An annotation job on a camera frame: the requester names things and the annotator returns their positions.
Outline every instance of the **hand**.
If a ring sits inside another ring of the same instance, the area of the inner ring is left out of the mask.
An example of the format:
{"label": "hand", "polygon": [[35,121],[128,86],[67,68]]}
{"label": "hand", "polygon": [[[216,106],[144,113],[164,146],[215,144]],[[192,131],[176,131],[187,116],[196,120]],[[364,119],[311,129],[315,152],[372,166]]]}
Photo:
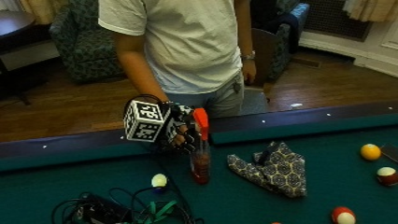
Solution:
{"label": "hand", "polygon": [[191,153],[196,150],[195,147],[195,108],[187,105],[168,104],[170,116],[164,123],[164,128],[160,133],[159,145],[162,152],[176,150],[180,153]]}
{"label": "hand", "polygon": [[244,80],[248,85],[255,82],[256,79],[256,61],[255,60],[244,60],[241,73],[244,75]]}

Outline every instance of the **baseboard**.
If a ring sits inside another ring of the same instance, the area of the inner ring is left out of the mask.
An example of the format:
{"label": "baseboard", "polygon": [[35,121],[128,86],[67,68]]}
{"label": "baseboard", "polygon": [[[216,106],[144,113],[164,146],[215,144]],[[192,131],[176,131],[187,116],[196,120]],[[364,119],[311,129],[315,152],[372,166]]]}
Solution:
{"label": "baseboard", "polygon": [[300,46],[320,49],[355,58],[355,65],[367,67],[390,76],[398,77],[398,59],[385,55],[367,52],[361,49],[340,46],[324,41],[307,38],[300,39]]}

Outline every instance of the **table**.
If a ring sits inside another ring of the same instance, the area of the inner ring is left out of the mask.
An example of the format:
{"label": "table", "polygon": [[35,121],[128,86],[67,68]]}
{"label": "table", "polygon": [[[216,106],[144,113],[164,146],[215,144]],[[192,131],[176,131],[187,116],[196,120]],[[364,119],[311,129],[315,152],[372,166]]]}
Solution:
{"label": "table", "polygon": [[[20,34],[35,23],[35,17],[27,12],[0,11],[0,39]],[[16,82],[10,75],[10,70],[6,67],[0,58],[0,72],[6,81],[6,87],[14,92],[20,100],[30,105],[27,96],[16,87]]]}
{"label": "table", "polygon": [[[187,156],[148,155],[151,145],[128,142],[124,130],[83,133],[0,144],[0,214],[6,223],[50,223],[55,205],[91,191],[136,191],[152,176],[168,174],[195,217],[213,223],[332,223],[332,210],[348,206],[359,223],[397,223],[398,186],[376,178],[388,157],[365,161],[367,143],[398,146],[398,101],[325,107],[211,120],[212,179],[199,185]],[[288,198],[263,189],[227,166],[247,161],[272,141],[284,141],[307,159],[308,196]]]}

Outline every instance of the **red billiard ball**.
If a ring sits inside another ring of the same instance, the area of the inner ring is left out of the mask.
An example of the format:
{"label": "red billiard ball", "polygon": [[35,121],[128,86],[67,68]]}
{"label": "red billiard ball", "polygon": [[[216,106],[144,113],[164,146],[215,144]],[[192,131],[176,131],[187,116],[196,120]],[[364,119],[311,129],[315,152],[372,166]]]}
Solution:
{"label": "red billiard ball", "polygon": [[398,174],[396,170],[390,167],[384,167],[377,171],[377,179],[385,186],[392,186],[398,184]]}
{"label": "red billiard ball", "polygon": [[332,220],[335,224],[355,224],[356,214],[348,207],[336,207],[332,212]]}

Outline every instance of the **wall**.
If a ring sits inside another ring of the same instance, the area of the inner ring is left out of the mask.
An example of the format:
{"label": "wall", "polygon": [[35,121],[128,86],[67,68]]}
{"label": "wall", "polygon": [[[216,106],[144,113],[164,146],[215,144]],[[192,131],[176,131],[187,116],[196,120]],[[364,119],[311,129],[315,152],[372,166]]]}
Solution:
{"label": "wall", "polygon": [[398,77],[398,20],[376,22],[365,42],[304,32],[300,46],[348,55],[357,66]]}

